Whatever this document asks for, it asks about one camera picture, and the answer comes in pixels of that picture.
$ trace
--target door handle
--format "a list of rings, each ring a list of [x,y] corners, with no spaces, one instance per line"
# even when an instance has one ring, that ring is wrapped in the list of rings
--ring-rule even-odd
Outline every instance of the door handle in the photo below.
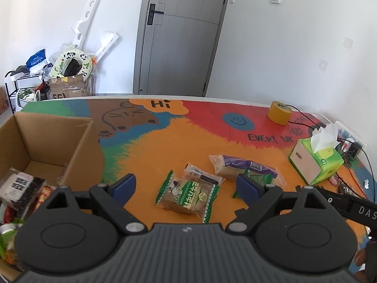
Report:
[[[155,8],[156,8],[156,4],[151,3],[150,6],[149,6],[147,25],[152,25],[153,24],[153,18],[155,16],[155,13],[156,14],[163,14],[164,13],[164,12],[161,12],[159,10],[155,10]]]

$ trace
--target green snack wrapper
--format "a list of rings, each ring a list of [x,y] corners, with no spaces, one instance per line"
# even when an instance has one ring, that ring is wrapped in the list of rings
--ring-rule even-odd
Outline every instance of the green snack wrapper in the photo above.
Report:
[[[3,260],[5,259],[5,250],[15,234],[17,234],[16,230],[9,230],[0,235],[0,256]]]
[[[274,177],[270,174],[250,174],[249,169],[246,169],[244,174],[246,174],[250,179],[262,186],[265,186],[266,184],[271,184],[272,180],[274,179]],[[232,198],[240,198],[237,191],[234,192]]]
[[[156,197],[156,205],[180,213],[196,214],[203,223],[208,223],[218,190],[218,185],[180,179],[170,171]]]

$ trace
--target open cardboard box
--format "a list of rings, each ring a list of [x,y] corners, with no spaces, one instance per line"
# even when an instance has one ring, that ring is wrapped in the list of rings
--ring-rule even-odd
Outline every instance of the open cardboard box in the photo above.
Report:
[[[0,115],[3,114],[3,112],[5,112],[7,108],[8,104],[5,99],[5,93],[3,88],[0,86]]]
[[[0,179],[16,168],[50,185],[86,191],[101,182],[104,157],[90,118],[19,112],[0,127]],[[14,280],[20,272],[0,259],[0,273]]]

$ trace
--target wafer package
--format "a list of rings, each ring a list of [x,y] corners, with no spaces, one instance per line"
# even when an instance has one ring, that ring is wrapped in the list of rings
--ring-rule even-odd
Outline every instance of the wafer package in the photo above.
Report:
[[[156,205],[180,213],[196,214],[203,223],[211,217],[219,185],[198,179],[181,179],[170,171],[156,198]]]

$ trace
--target cardboard box on floor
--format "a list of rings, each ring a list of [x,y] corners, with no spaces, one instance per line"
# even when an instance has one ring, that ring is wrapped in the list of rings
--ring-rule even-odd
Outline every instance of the cardboard box on floor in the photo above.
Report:
[[[4,89],[0,86],[0,115],[6,111],[8,103],[6,102]]]
[[[101,182],[104,157],[90,118],[19,112],[0,127],[0,178],[13,167],[55,184],[86,191]],[[20,272],[0,259],[0,273]]]
[[[82,75],[69,76],[66,78],[50,79],[49,99],[64,99],[75,97],[92,96],[91,94],[91,78],[84,81]]]

